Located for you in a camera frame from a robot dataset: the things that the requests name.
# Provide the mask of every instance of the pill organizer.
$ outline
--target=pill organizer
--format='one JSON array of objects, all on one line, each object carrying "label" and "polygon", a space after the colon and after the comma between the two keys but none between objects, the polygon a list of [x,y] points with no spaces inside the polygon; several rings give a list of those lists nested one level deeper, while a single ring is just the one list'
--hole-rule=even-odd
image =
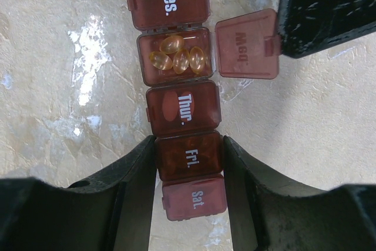
[{"label": "pill organizer", "polygon": [[163,183],[162,193],[163,208],[169,220],[210,216],[227,209],[221,174]]},{"label": "pill organizer", "polygon": [[223,169],[222,137],[216,131],[157,138],[155,145],[156,164],[164,182],[211,175]]},{"label": "pill organizer", "polygon": [[[133,24],[141,31],[136,43],[143,81],[151,87],[146,93],[146,112],[152,132],[158,137],[156,166],[164,181],[167,217],[182,220],[223,212],[226,210],[223,178],[205,178],[223,169],[222,138],[214,131],[221,122],[219,90],[209,78],[215,63],[223,77],[275,78],[281,50],[277,14],[266,9],[218,22],[214,44],[210,31],[203,26],[210,15],[209,0],[127,2]],[[173,61],[173,53],[156,53],[164,50],[162,42],[172,35],[181,36],[183,47],[189,52],[195,47],[203,51],[205,64],[201,72],[187,68],[177,73],[167,58]],[[181,45],[181,38],[175,38],[180,40],[176,44]],[[152,62],[154,55],[164,59]],[[200,208],[188,199],[192,198],[194,191],[189,191],[197,182],[170,183],[199,176],[198,183],[213,191],[209,195],[215,195],[202,201]]]}]

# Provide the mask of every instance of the pill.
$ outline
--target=pill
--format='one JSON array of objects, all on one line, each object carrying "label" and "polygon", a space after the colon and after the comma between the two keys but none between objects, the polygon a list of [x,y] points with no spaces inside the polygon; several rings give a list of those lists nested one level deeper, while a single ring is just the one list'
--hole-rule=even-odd
[{"label": "pill", "polygon": [[159,50],[165,54],[172,54],[184,46],[184,38],[180,35],[172,35],[164,39],[159,46]]},{"label": "pill", "polygon": [[160,70],[169,70],[172,68],[172,60],[171,58],[159,51],[153,51],[149,55],[149,60],[153,64],[153,66]]},{"label": "pill", "polygon": [[175,120],[179,112],[179,99],[175,91],[167,91],[162,100],[162,114],[168,122]]},{"label": "pill", "polygon": [[173,68],[177,74],[183,73],[189,67],[189,52],[182,48],[176,52],[173,61]]},{"label": "pill", "polygon": [[205,68],[205,55],[201,48],[195,46],[191,49],[189,66],[194,73],[200,73]]}]

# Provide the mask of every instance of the amber capsule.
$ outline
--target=amber capsule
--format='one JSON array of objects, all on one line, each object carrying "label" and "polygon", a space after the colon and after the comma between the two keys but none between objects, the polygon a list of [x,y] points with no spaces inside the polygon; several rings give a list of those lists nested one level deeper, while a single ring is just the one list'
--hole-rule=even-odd
[{"label": "amber capsule", "polygon": [[187,49],[182,48],[176,52],[173,61],[174,71],[176,73],[183,73],[189,66],[189,52]]},{"label": "amber capsule", "polygon": [[160,70],[169,70],[172,68],[172,60],[171,58],[159,51],[153,51],[149,55],[149,60],[153,64],[153,66]]},{"label": "amber capsule", "polygon": [[159,46],[159,50],[165,54],[172,54],[184,46],[184,38],[180,35],[172,35],[164,39]]},{"label": "amber capsule", "polygon": [[205,55],[201,48],[195,46],[191,49],[189,66],[194,73],[200,73],[205,68]]}]

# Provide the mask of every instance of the marble surface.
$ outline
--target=marble surface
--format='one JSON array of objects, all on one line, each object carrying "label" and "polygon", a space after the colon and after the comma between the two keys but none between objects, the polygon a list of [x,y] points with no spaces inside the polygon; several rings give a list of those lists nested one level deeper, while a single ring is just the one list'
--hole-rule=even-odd
[{"label": "marble surface", "polygon": [[[278,0],[210,0],[205,25]],[[151,134],[126,0],[0,0],[0,176],[58,186]],[[376,35],[293,60],[273,81],[221,78],[218,130],[306,184],[376,182]],[[168,222],[156,188],[150,250],[231,250],[226,213]]]}]

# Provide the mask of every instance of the black object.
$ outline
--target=black object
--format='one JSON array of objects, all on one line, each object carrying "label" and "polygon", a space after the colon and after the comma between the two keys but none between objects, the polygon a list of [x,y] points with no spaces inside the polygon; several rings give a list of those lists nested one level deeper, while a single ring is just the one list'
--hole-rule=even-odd
[{"label": "black object", "polygon": [[376,0],[280,0],[282,53],[300,58],[376,31]]},{"label": "black object", "polygon": [[376,250],[376,186],[325,192],[296,182],[224,138],[234,251]]},{"label": "black object", "polygon": [[[154,137],[94,175],[56,188],[0,180],[0,250],[147,251]],[[298,183],[224,137],[234,251],[376,250],[376,186],[330,192]]]},{"label": "black object", "polygon": [[34,178],[0,180],[0,250],[147,250],[154,140],[67,189]]}]

